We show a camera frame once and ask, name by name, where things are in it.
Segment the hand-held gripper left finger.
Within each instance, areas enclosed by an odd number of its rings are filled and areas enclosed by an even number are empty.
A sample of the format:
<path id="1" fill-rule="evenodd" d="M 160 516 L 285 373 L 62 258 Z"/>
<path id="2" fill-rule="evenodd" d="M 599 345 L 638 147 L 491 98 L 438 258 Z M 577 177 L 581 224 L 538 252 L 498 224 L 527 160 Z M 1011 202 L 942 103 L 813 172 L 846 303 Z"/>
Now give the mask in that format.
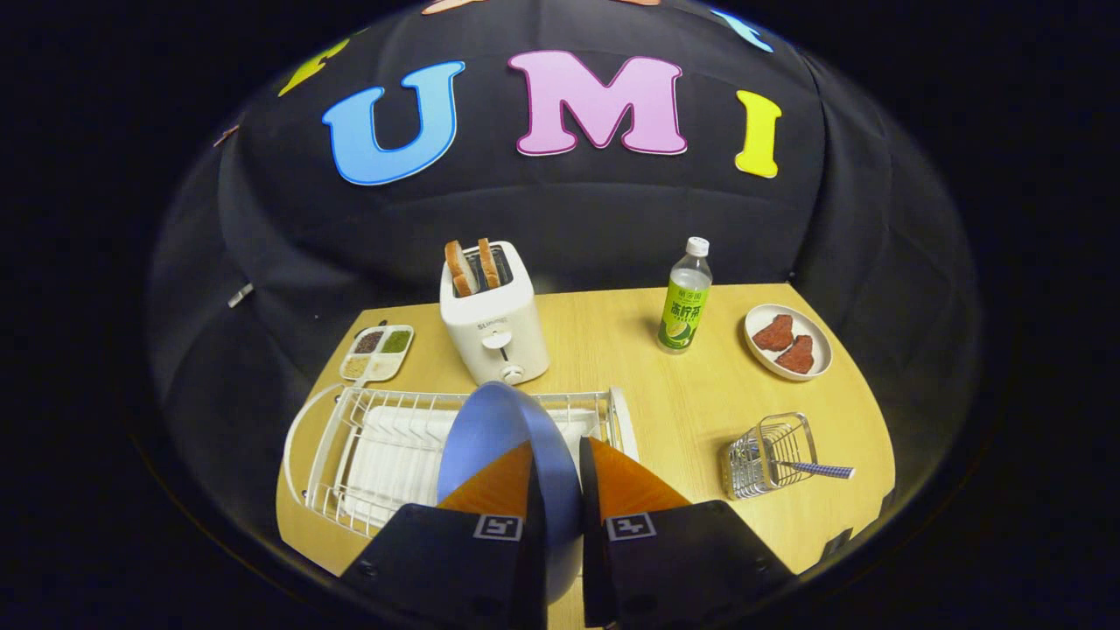
<path id="1" fill-rule="evenodd" d="M 543 495 L 528 442 L 435 507 L 404 504 L 340 582 L 392 629 L 544 629 Z"/>

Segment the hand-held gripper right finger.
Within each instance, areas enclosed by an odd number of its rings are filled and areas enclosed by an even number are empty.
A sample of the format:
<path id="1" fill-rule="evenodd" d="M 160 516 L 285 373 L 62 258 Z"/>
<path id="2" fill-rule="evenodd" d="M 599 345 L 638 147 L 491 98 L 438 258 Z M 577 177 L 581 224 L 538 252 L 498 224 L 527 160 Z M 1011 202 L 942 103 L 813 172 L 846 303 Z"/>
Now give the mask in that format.
<path id="1" fill-rule="evenodd" d="M 740 627 L 795 582 L 724 500 L 696 503 L 623 451 L 579 443 L 588 627 Z"/>

